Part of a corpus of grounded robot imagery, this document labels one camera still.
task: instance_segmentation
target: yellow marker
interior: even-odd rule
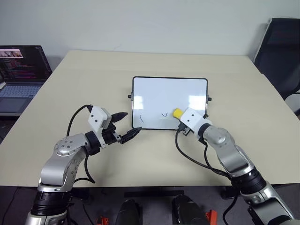
[[[183,111],[179,108],[175,109],[173,112],[173,117],[180,119],[180,117],[183,115]]]

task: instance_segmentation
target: beige tabletop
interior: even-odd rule
[[[300,122],[248,57],[70,51],[2,142],[0,185],[36,186],[54,144],[84,104],[128,112],[115,125],[121,135],[131,129],[127,95],[134,76],[207,78],[214,125],[233,135],[270,183],[300,182]],[[90,131],[88,115],[77,115],[71,135]],[[124,145],[109,145],[89,158],[96,184],[80,181],[75,187],[230,184],[184,158],[174,136],[175,131],[142,130]],[[179,145],[204,161],[204,147],[192,135],[181,136]],[[212,148],[208,157],[221,169]],[[82,176],[83,163],[77,174]]]

